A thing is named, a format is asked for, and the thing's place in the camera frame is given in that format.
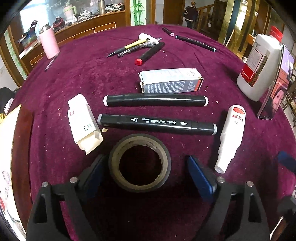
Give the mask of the gold-edged white storage box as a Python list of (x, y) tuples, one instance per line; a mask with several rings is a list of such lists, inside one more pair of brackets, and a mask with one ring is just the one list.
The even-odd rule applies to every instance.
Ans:
[(33, 116), (21, 104), (1, 122), (1, 222), (12, 240), (25, 240), (32, 207), (28, 168)]

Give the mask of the large white jug red cap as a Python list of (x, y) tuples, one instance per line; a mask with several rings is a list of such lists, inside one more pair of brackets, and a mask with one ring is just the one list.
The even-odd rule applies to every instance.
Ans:
[(274, 80), (281, 54), (283, 33), (271, 26), (269, 35), (258, 34), (236, 82), (252, 101), (259, 101)]

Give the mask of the open white small carton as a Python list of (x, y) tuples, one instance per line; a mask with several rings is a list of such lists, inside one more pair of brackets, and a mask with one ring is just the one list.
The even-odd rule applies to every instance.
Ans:
[(68, 105), (68, 119), (74, 142), (88, 155), (103, 142), (102, 133), (81, 93), (71, 98)]

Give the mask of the black art marker printed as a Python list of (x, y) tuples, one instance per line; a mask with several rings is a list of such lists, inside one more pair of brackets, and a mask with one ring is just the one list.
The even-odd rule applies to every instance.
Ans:
[(216, 124), (193, 120), (174, 120), (171, 118), (155, 118), (138, 115), (100, 114), (97, 122), (104, 128), (117, 128), (121, 130), (207, 136), (217, 133)]

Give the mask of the grey silver carton box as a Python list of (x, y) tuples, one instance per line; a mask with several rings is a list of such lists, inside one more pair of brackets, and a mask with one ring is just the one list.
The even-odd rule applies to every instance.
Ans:
[(186, 93), (201, 88), (203, 76), (195, 68), (172, 68), (141, 71), (139, 73), (142, 93)]

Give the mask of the long thin black pen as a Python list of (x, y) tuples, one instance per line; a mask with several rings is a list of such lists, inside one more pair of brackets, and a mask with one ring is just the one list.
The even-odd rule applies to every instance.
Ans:
[(208, 45), (206, 45), (206, 44), (204, 44), (204, 43), (202, 43), (200, 41), (193, 40), (193, 39), (186, 38), (186, 37), (182, 37), (182, 36), (179, 36), (179, 35), (176, 35), (175, 38), (178, 39), (178, 40), (181, 40), (181, 41), (184, 41), (184, 42), (187, 42), (187, 43), (202, 47), (202, 48), (207, 49), (209, 51), (216, 52), (216, 48), (208, 46)]

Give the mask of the black marker white caps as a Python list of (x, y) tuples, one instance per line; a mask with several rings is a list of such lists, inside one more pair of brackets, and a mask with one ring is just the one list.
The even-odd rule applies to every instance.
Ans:
[(139, 106), (195, 106), (203, 107), (209, 103), (208, 97), (188, 94), (122, 94), (106, 95), (103, 104), (107, 107)]

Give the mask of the small pen near thermos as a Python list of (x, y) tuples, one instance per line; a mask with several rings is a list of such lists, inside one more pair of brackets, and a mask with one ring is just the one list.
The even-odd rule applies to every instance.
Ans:
[(46, 66), (45, 68), (45, 72), (48, 71), (48, 69), (51, 67), (51, 65), (54, 63), (54, 61), (57, 59), (58, 55), (56, 55), (54, 58), (52, 58), (52, 60), (50, 61), (50, 63)]

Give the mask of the person in dark clothes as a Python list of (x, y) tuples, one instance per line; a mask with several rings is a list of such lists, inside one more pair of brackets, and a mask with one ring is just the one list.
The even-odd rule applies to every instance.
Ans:
[(184, 18), (186, 21), (186, 25), (190, 29), (194, 29), (197, 25), (199, 17), (199, 11), (196, 7), (196, 3), (194, 1), (191, 1), (191, 5), (187, 6), (184, 9)]

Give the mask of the black marker red cap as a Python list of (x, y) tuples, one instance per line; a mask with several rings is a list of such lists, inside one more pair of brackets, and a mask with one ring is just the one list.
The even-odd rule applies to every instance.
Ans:
[(154, 56), (158, 51), (160, 51), (163, 46), (165, 46), (165, 42), (159, 42), (155, 46), (151, 47), (148, 51), (146, 51), (142, 56), (135, 60), (135, 65), (142, 66), (147, 60), (149, 60), (152, 56)]

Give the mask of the grey clear pen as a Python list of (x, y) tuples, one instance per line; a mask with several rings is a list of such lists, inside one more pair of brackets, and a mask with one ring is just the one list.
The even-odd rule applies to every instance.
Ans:
[(156, 45), (156, 44), (149, 44), (148, 41), (146, 41), (145, 43), (142, 43), (142, 44), (139, 44), (139, 45), (137, 45), (137, 46), (131, 47), (131, 48), (129, 48), (129, 49), (123, 51), (122, 53), (119, 53), (119, 54), (117, 55), (117, 57), (118, 57), (118, 58), (121, 58), (121, 57), (123, 57), (124, 55), (129, 54), (129, 53), (132, 53), (132, 52), (135, 52), (135, 51), (137, 51), (137, 50), (139, 50), (139, 49), (141, 49), (141, 48), (146, 48), (146, 47), (150, 47), (150, 48), (151, 48), (151, 47), (153, 47), (153, 46), (155, 46), (155, 45)]

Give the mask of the white small tube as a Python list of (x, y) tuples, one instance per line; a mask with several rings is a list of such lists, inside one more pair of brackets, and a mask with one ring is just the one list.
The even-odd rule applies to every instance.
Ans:
[(139, 34), (138, 39), (139, 40), (141, 40), (141, 39), (147, 40), (149, 44), (158, 44), (162, 40), (162, 38), (154, 38), (154, 37), (152, 37), (148, 34), (145, 34), (145, 33)]

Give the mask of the pink thermos bottle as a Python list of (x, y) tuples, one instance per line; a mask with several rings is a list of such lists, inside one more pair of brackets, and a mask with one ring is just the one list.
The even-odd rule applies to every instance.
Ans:
[(48, 59), (52, 59), (60, 53), (60, 49), (51, 25), (46, 24), (41, 27), (39, 37)]

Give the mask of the yellow black pen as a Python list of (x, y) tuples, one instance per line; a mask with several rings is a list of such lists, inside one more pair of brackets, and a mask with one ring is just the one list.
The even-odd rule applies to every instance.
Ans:
[(145, 43), (146, 41), (147, 41), (147, 40), (144, 40), (144, 39), (137, 40), (137, 41), (135, 41), (135, 42), (133, 42), (133, 43), (131, 43), (131, 44), (128, 44), (128, 45), (126, 45), (126, 46), (124, 46), (124, 47), (122, 47), (122, 48), (119, 48), (119, 49), (115, 50), (114, 52), (110, 53), (110, 54), (107, 56), (107, 58), (108, 58), (108, 57), (111, 57), (111, 56), (114, 56), (114, 55), (116, 55), (116, 54), (122, 53), (123, 51), (125, 51), (125, 50), (127, 50), (127, 49), (129, 49), (129, 48), (131, 48), (131, 47), (134, 47), (134, 46), (137, 46), (137, 45), (139, 45), (139, 44)]

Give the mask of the steel flask on counter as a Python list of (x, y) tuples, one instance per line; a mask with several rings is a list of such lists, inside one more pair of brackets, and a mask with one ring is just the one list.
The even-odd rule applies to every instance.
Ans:
[(106, 13), (105, 9), (105, 1), (104, 0), (98, 0), (98, 10), (101, 15)]

